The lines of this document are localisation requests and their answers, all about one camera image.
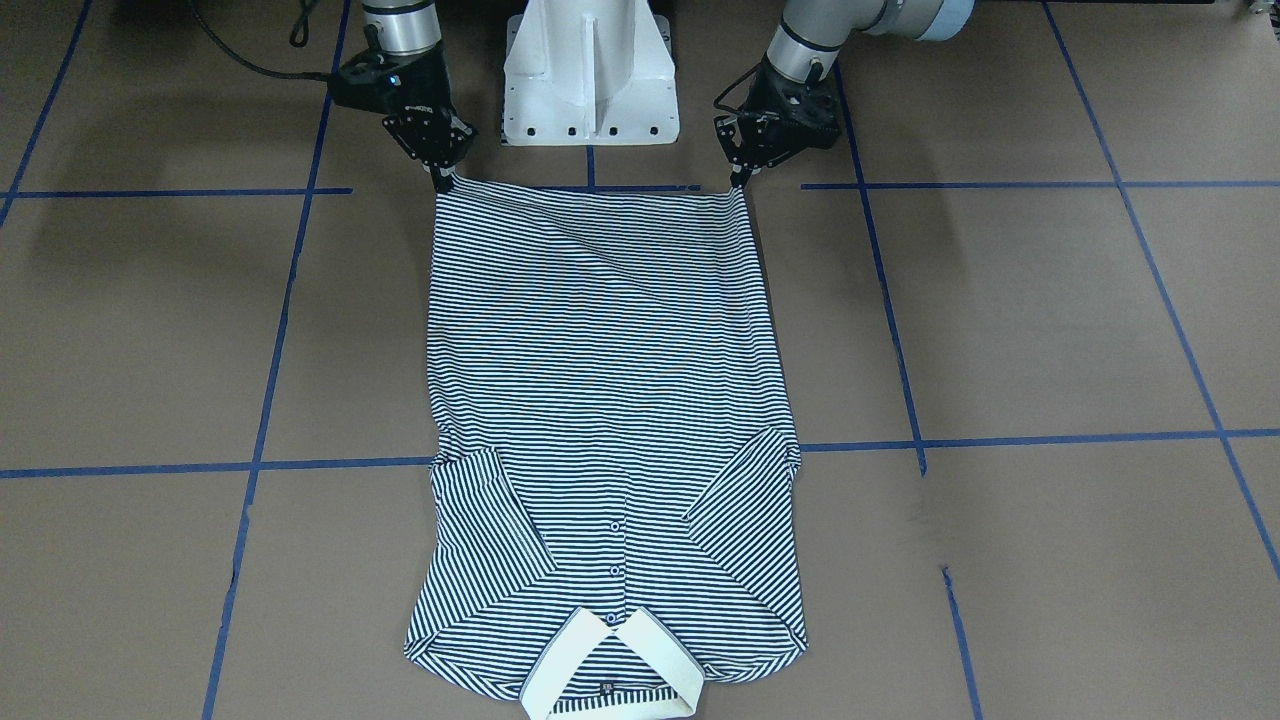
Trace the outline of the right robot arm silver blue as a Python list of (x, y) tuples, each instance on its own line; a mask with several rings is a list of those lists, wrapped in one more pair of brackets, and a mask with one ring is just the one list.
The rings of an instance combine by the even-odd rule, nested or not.
[(476, 131), (454, 106), (436, 4), (364, 1), (362, 9), (367, 46), (329, 77), (329, 96), (339, 108), (378, 114), (436, 193), (448, 193)]

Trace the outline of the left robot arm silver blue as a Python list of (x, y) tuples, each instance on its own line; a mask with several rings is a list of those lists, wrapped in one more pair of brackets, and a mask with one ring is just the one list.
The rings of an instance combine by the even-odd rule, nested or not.
[(973, 1), (787, 1), (762, 59), (716, 97), (716, 137), (742, 188), (758, 173), (837, 142), (833, 73), (851, 35), (950, 40)]

